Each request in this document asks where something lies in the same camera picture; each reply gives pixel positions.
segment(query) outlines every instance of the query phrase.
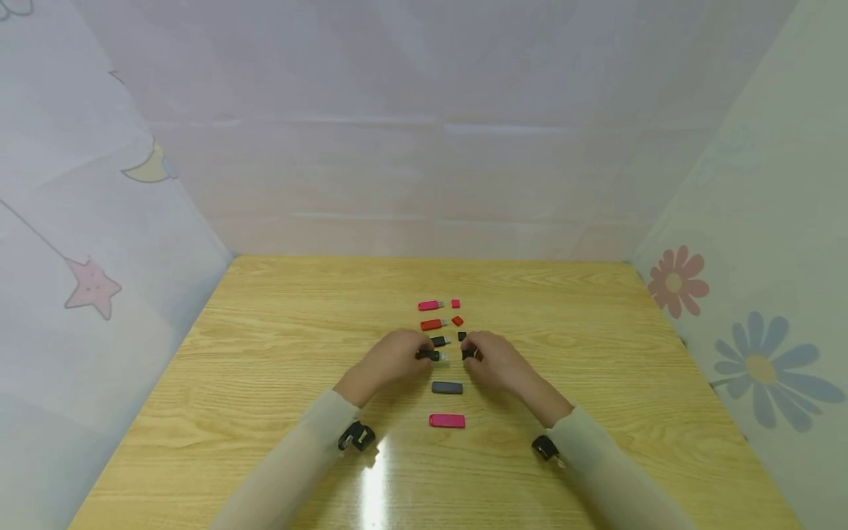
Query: red usb flash drive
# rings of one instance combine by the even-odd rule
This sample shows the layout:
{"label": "red usb flash drive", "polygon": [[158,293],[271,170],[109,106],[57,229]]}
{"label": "red usb flash drive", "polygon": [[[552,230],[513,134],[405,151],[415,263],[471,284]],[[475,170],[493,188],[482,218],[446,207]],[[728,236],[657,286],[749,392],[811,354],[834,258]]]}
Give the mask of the red usb flash drive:
{"label": "red usb flash drive", "polygon": [[466,428],[466,417],[462,414],[431,414],[430,427],[464,429]]}
{"label": "red usb flash drive", "polygon": [[431,320],[431,321],[423,321],[421,323],[421,330],[423,332],[429,332],[432,329],[439,329],[440,327],[444,326],[447,323],[448,323],[447,321],[444,321],[444,320],[439,319],[439,318]]}
{"label": "red usb flash drive", "polygon": [[432,311],[437,310],[440,307],[444,307],[444,302],[442,300],[428,300],[427,302],[421,302],[418,304],[419,311]]}

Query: person's left hand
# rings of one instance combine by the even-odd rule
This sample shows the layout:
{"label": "person's left hand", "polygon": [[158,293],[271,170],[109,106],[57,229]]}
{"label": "person's left hand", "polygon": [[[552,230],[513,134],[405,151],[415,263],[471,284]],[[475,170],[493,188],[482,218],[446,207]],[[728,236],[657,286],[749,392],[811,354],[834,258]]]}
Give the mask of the person's left hand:
{"label": "person's left hand", "polygon": [[430,337],[409,329],[390,332],[353,365],[333,390],[350,404],[362,408],[389,383],[416,376],[432,368],[432,361],[416,359],[419,349],[433,349]]}

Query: black wrist strap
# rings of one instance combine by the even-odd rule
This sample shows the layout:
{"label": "black wrist strap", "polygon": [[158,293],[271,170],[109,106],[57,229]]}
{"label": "black wrist strap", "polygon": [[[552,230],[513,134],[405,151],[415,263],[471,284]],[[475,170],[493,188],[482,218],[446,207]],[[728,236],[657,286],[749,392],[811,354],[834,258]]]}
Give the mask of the black wrist strap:
{"label": "black wrist strap", "polygon": [[348,445],[353,444],[361,452],[371,445],[371,442],[375,439],[377,439],[377,435],[370,427],[359,421],[354,421],[338,439],[338,449],[344,451]]}
{"label": "black wrist strap", "polygon": [[550,460],[560,453],[550,438],[544,434],[533,440],[533,449],[545,460]]}

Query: star print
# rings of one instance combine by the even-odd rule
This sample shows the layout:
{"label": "star print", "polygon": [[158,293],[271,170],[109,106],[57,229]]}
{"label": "star print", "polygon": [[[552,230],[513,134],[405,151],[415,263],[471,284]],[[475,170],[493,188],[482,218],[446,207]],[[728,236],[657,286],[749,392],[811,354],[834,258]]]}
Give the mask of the star print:
{"label": "star print", "polygon": [[112,297],[120,291],[120,285],[106,276],[100,265],[91,258],[85,265],[68,258],[65,258],[64,262],[76,276],[76,289],[64,303],[64,307],[69,310],[93,305],[94,309],[108,320],[112,316]]}

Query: white sleeve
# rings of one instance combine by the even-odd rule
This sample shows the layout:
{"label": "white sleeve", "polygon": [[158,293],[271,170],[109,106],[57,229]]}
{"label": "white sleeve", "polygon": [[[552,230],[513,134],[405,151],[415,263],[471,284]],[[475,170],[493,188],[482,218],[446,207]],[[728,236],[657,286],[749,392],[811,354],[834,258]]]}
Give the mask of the white sleeve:
{"label": "white sleeve", "polygon": [[342,455],[338,439],[359,413],[342,396],[325,391],[227,500],[210,530],[287,527]]}
{"label": "white sleeve", "polygon": [[616,530],[696,528],[674,500],[630,460],[581,407],[547,430],[562,461]]}

